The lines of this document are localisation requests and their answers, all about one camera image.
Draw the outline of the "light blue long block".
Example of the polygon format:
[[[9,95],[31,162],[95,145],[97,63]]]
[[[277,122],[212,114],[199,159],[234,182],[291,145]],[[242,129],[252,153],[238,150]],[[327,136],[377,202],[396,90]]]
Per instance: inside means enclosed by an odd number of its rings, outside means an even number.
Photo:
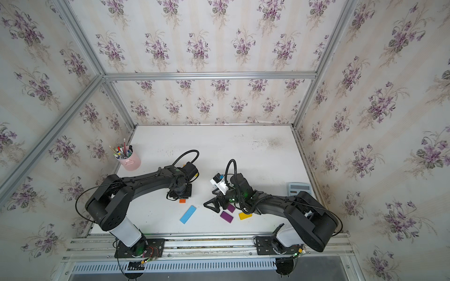
[[[180,222],[182,224],[186,224],[189,219],[191,218],[191,216],[195,213],[195,211],[197,210],[197,208],[195,206],[190,206],[186,212],[183,214],[183,216],[180,218]]]

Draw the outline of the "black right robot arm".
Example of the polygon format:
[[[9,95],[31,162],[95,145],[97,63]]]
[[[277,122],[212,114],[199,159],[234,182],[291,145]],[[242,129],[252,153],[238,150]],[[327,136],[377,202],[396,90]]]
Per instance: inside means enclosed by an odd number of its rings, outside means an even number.
[[[205,202],[204,207],[220,213],[228,206],[238,205],[238,209],[247,215],[284,217],[302,242],[316,252],[324,251],[339,225],[333,212],[304,191],[295,196],[274,196],[254,190],[241,173],[231,178],[218,173],[211,183],[216,187],[212,191],[215,197]]]

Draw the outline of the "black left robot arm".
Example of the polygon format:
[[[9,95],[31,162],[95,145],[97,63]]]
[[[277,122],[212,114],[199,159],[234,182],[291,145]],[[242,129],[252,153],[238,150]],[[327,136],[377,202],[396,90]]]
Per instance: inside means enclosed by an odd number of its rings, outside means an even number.
[[[148,193],[167,189],[171,200],[187,199],[192,182],[198,177],[196,166],[188,162],[134,177],[108,176],[85,204],[86,211],[103,231],[114,235],[128,249],[139,255],[146,248],[146,237],[127,218],[130,203]]]

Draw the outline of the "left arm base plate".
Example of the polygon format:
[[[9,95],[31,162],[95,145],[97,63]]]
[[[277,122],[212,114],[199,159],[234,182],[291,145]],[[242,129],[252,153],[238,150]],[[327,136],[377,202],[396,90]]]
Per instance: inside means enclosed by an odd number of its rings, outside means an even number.
[[[161,258],[166,240],[140,239],[134,246],[127,247],[122,241],[116,246],[115,258]]]

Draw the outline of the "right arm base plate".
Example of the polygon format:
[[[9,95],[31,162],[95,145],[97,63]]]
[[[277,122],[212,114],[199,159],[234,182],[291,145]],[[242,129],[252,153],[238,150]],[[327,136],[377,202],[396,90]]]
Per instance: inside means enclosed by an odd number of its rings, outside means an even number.
[[[268,255],[294,255],[304,248],[303,244],[297,244],[290,247],[283,246],[275,237],[255,236],[253,238],[258,256]]]

